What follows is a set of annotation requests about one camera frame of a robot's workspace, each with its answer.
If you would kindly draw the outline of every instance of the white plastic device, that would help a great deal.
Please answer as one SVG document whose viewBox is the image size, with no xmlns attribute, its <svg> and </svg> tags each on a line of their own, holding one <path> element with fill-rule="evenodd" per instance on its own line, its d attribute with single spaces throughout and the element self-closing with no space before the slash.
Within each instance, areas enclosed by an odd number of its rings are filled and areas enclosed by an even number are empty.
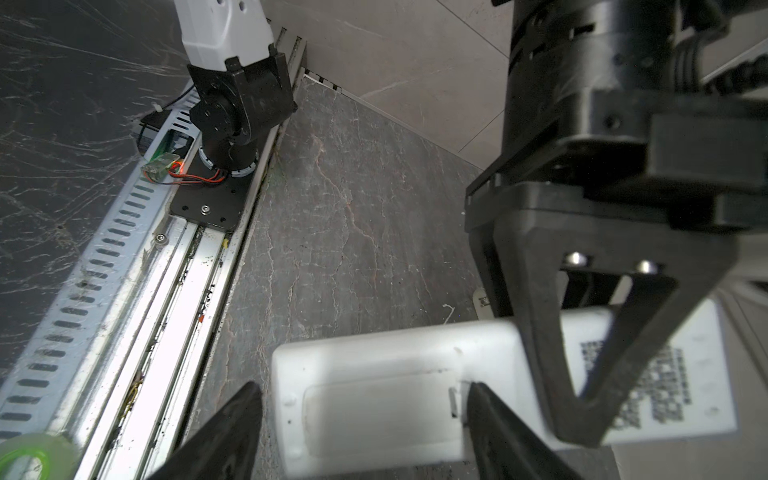
<svg viewBox="0 0 768 480">
<path fill-rule="evenodd" d="M 244 67 L 270 56 L 272 29 L 259 0 L 174 0 L 181 41 L 190 63 L 226 71 L 238 57 Z"/>
<path fill-rule="evenodd" d="M 562 315 L 576 391 L 611 325 L 607 308 Z M 470 382 L 485 382 L 553 449 L 573 448 L 541 416 L 520 335 L 478 320 L 278 347 L 272 389 L 289 478 L 427 465 L 474 457 L 463 426 Z M 737 428 L 717 308 L 703 301 L 651 361 L 606 444 Z"/>
</svg>

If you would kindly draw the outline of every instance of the black marble surface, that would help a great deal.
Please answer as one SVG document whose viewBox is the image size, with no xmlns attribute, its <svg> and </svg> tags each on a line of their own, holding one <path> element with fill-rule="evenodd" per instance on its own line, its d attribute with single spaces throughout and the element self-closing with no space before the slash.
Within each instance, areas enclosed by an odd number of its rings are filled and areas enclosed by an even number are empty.
<svg viewBox="0 0 768 480">
<path fill-rule="evenodd" d="M 282 478 L 270 357 L 279 345 L 476 318 L 480 286 L 463 231 L 479 170 L 338 92 L 304 79 L 238 266 L 194 432 L 246 381 L 264 392 L 253 478 Z M 618 478 L 610 449 L 567 453 Z M 463 462 L 348 478 L 476 478 Z"/>
<path fill-rule="evenodd" d="M 0 5 L 0 382 L 188 79 L 171 0 Z"/>
</svg>

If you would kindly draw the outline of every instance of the black mounting plate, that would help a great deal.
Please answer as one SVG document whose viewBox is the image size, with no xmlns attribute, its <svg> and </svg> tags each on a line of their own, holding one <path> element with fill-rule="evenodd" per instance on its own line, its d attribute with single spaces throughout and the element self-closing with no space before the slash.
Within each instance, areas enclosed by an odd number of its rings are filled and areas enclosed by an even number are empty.
<svg viewBox="0 0 768 480">
<path fill-rule="evenodd" d="M 198 153 L 186 173 L 208 178 L 214 171 L 208 169 Z M 170 202 L 170 213 L 230 232 L 240 222 L 251 181 L 253 174 L 230 176 L 218 185 L 184 185 Z M 203 205 L 209 208 L 207 214 L 203 214 Z"/>
</svg>

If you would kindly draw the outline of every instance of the silver screw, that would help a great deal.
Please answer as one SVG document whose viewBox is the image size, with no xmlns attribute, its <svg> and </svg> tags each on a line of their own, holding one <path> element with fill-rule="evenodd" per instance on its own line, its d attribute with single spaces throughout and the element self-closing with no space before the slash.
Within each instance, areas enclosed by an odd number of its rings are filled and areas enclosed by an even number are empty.
<svg viewBox="0 0 768 480">
<path fill-rule="evenodd" d="M 571 252 L 565 256 L 563 263 L 568 266 L 587 266 L 589 259 L 583 253 Z"/>
<path fill-rule="evenodd" d="M 640 260 L 634 267 L 635 271 L 644 275 L 656 275 L 659 273 L 659 266 L 650 260 Z"/>
</svg>

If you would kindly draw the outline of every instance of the screw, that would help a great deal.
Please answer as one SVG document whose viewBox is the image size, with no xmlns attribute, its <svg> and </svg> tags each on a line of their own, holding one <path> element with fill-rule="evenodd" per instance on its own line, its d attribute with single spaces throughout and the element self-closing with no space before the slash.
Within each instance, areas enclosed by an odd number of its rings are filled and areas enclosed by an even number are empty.
<svg viewBox="0 0 768 480">
<path fill-rule="evenodd" d="M 634 267 L 635 271 L 644 275 L 656 275 L 659 273 L 659 266 L 650 260 L 640 260 Z"/>
<path fill-rule="evenodd" d="M 583 253 L 571 252 L 565 256 L 563 263 L 568 266 L 587 266 L 589 259 Z"/>
</svg>

